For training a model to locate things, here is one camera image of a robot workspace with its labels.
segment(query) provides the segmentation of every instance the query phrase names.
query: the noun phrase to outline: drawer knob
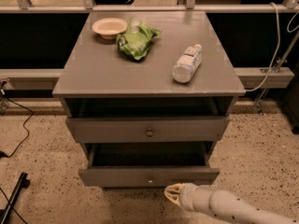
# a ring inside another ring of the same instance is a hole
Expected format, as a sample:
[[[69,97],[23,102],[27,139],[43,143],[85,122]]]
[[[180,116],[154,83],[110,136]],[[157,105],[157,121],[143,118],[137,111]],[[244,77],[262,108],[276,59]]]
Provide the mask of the drawer knob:
[[[149,178],[149,183],[153,184],[152,177]]]
[[[152,137],[153,136],[153,130],[151,128],[148,128],[146,134],[147,134],[147,137]]]

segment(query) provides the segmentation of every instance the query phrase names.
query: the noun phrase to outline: speckled floor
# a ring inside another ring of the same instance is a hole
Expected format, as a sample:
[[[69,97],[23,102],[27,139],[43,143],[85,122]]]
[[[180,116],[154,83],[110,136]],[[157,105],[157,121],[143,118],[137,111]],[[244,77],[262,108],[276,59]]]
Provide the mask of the speckled floor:
[[[16,209],[28,223],[224,223],[188,213],[167,201],[163,189],[84,187],[78,169],[87,161],[65,126],[58,102],[22,102],[35,111],[27,123],[29,138],[15,156],[0,160],[0,186],[12,192],[21,172],[23,189]],[[213,188],[227,189],[248,203],[299,218],[299,135],[291,132],[277,104],[263,104],[258,115],[250,101],[237,102],[232,120],[210,159],[221,168]],[[11,153],[25,136],[27,112],[11,105],[0,117],[0,149]],[[6,201],[0,195],[0,209]],[[13,213],[10,224],[22,223]]]

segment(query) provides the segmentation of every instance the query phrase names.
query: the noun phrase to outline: white bowl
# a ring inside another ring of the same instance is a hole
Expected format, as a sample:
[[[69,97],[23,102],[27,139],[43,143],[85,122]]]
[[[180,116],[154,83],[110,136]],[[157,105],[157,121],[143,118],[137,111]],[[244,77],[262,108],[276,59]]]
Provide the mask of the white bowl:
[[[123,19],[106,18],[96,21],[93,24],[93,31],[101,35],[104,39],[115,39],[117,34],[127,30],[128,23]]]

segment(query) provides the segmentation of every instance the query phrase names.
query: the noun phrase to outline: black stand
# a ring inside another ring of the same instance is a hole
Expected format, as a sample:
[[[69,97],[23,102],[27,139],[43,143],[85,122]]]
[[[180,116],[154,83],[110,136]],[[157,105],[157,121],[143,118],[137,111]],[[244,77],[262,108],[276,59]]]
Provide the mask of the black stand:
[[[19,177],[19,181],[16,184],[15,189],[13,190],[9,202],[7,203],[7,207],[4,210],[0,210],[0,224],[6,224],[8,222],[10,213],[17,202],[17,199],[19,197],[19,194],[21,192],[22,188],[28,188],[30,185],[30,180],[26,179],[28,174],[26,173],[21,173]]]

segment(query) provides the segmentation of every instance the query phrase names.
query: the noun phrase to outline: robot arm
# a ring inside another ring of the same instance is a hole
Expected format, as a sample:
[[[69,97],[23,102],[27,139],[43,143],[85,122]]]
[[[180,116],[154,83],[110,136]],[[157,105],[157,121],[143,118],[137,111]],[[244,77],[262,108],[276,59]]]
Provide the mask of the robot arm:
[[[164,195],[182,209],[200,212],[229,223],[294,224],[299,220],[256,208],[226,190],[212,190],[192,183],[168,186]]]

